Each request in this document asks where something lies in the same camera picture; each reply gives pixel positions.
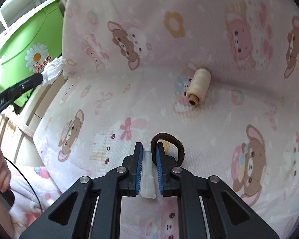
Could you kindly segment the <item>white plastic wall plug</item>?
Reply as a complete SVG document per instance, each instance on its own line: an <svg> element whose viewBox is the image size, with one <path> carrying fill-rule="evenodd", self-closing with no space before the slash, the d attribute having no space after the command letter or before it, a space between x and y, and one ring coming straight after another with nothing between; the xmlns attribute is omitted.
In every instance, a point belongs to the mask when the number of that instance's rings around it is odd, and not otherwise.
<svg viewBox="0 0 299 239"><path fill-rule="evenodd" d="M156 198L155 181L153 176L152 153L149 147L143 148L140 195L147 199Z"/></svg>

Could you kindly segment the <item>green plastic storage box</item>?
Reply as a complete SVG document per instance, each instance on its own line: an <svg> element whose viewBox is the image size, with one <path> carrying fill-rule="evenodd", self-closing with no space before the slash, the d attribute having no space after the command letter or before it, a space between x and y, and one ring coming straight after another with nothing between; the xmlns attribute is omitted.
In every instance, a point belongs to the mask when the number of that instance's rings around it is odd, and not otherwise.
<svg viewBox="0 0 299 239"><path fill-rule="evenodd" d="M0 92L42 72L62 52L60 0L47 0L0 35Z"/></svg>

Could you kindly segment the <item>pink bear print chair cover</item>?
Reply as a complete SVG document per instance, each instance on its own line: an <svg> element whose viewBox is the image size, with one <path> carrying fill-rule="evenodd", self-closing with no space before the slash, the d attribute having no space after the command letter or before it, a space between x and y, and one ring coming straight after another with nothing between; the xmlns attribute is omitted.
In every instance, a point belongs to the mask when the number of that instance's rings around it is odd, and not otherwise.
<svg viewBox="0 0 299 239"><path fill-rule="evenodd" d="M299 8L293 0L68 0L66 83L34 134L60 191L165 132L279 235L299 224ZM204 101L186 96L197 69Z"/></svg>

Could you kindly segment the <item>white tissue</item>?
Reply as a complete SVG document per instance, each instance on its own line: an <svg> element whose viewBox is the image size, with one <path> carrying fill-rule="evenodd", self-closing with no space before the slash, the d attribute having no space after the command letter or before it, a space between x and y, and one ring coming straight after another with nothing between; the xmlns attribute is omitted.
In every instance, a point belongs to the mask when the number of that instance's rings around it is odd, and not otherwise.
<svg viewBox="0 0 299 239"><path fill-rule="evenodd" d="M59 75L63 72L66 60L62 56L53 59L42 71L42 86L53 84Z"/></svg>

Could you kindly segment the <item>cream thread spool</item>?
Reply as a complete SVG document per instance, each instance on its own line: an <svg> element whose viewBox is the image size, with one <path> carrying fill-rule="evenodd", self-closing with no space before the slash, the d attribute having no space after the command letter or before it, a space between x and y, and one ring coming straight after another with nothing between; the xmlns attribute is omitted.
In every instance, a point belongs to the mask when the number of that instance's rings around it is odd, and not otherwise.
<svg viewBox="0 0 299 239"><path fill-rule="evenodd" d="M211 74L207 69L197 69L187 89L186 96L192 106L200 105L209 89Z"/></svg>

